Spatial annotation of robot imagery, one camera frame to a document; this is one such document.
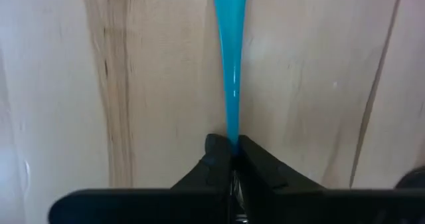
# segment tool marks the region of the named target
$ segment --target black plastic object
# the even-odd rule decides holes
[[[232,158],[228,140],[209,134],[206,154],[171,189],[71,193],[51,208],[59,223],[235,223],[243,207],[260,223],[421,223],[425,191],[329,190],[277,160],[246,136]],[[242,197],[235,191],[240,184]]]

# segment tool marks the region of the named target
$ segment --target black clamp jaw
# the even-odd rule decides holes
[[[171,189],[71,193],[51,208],[57,223],[420,223],[423,189],[330,190],[276,159],[247,136],[232,157],[209,134],[205,155]]]

